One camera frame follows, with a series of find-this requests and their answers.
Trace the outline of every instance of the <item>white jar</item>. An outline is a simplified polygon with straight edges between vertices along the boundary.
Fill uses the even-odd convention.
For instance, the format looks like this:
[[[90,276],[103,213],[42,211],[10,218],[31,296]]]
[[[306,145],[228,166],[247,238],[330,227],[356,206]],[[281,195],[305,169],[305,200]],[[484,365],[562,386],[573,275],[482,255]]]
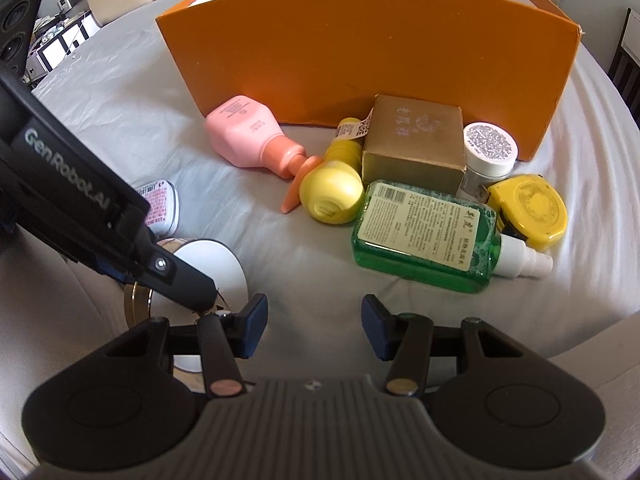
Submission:
[[[518,145],[499,126],[472,123],[465,127],[466,173],[457,198],[486,203],[486,188],[506,179],[518,158]]]

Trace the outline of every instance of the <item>white round lid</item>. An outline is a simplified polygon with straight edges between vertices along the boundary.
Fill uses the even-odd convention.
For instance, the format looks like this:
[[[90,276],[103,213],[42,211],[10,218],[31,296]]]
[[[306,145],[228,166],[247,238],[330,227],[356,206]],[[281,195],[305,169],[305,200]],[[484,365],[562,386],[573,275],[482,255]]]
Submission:
[[[518,145],[507,132],[489,123],[465,127],[466,165],[484,176],[500,178],[513,170]]]
[[[214,240],[194,240],[175,251],[175,256],[216,282],[219,292],[216,305],[237,312],[249,301],[246,278],[240,262],[222,243]],[[158,293],[151,297],[150,314],[152,317],[167,318],[172,326],[190,325],[198,320],[198,314]],[[175,356],[174,365],[186,372],[202,371],[200,356]]]

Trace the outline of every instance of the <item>bottle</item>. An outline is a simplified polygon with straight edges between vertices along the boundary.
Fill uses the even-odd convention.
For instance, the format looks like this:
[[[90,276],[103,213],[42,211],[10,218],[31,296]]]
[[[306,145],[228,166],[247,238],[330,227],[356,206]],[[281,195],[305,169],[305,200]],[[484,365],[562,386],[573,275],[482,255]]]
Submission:
[[[492,274],[544,278],[551,256],[496,230],[474,202],[378,180],[369,186],[351,245],[356,262],[408,280],[480,292]]]
[[[338,133],[344,124],[362,122],[344,119]],[[364,199],[361,168],[361,140],[341,140],[338,135],[326,150],[324,162],[300,184],[300,202],[311,217],[325,224],[346,224],[356,218]]]
[[[498,231],[546,251],[562,238],[568,215],[562,197],[544,178],[524,174],[489,187],[487,205],[498,213]]]
[[[206,119],[213,149],[238,168],[267,168],[281,178],[294,178],[280,207],[288,213],[300,203],[300,183],[322,163],[287,137],[271,111],[239,95],[213,110]]]
[[[487,188],[506,179],[518,158],[518,145],[502,128],[472,123],[464,129],[466,172],[457,198],[485,204]]]

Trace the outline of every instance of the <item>clutter on cabinet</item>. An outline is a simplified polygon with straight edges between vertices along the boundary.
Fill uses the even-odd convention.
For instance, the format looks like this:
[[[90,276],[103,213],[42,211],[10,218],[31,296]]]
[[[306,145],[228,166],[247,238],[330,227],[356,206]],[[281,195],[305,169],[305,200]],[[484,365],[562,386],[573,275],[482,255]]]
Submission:
[[[312,218],[325,224],[351,222],[360,211],[364,186],[360,177],[362,139],[367,120],[347,118],[324,154],[324,162],[300,184],[300,202]]]
[[[455,195],[465,174],[460,108],[378,95],[362,154],[362,180]]]
[[[564,235],[568,215],[562,197],[544,178],[524,174],[489,187],[487,205],[498,214],[498,230],[546,251]]]
[[[480,292],[492,273],[544,278],[546,254],[496,230],[491,208],[430,190],[373,183],[351,238],[356,262],[409,280]]]
[[[178,228],[180,205],[175,186],[167,180],[156,180],[136,189],[149,202],[151,209],[145,223],[158,239],[171,237]]]
[[[239,95],[213,110],[206,120],[211,145],[238,168],[267,168],[281,178],[294,178],[280,210],[288,213],[300,203],[300,183],[322,163],[306,157],[305,149],[289,139],[271,111]]]
[[[505,180],[518,158],[518,146],[507,132],[489,123],[472,123],[465,127],[466,173],[456,196],[486,203],[487,188]]]
[[[249,300],[246,278],[236,256],[215,240],[169,238],[158,245],[206,274],[216,282],[218,296],[209,312],[236,312]],[[192,312],[162,294],[139,283],[124,288],[124,314],[129,328],[155,316],[165,317],[171,326],[192,325],[200,314]],[[201,372],[200,356],[177,355],[174,365],[185,372]]]

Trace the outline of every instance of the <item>yellow bottle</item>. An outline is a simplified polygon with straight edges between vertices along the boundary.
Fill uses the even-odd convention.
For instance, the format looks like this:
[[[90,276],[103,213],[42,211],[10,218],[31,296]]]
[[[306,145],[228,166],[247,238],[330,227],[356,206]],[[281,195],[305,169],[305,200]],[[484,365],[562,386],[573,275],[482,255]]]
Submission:
[[[568,216],[558,192],[535,174],[515,176],[489,189],[487,205],[498,213],[503,234],[520,238],[537,251],[555,245],[566,231]]]
[[[338,127],[359,122],[348,118]],[[300,202],[312,218],[325,224],[346,224],[356,218],[364,199],[361,166],[360,139],[336,139],[331,143],[324,162],[300,184]]]

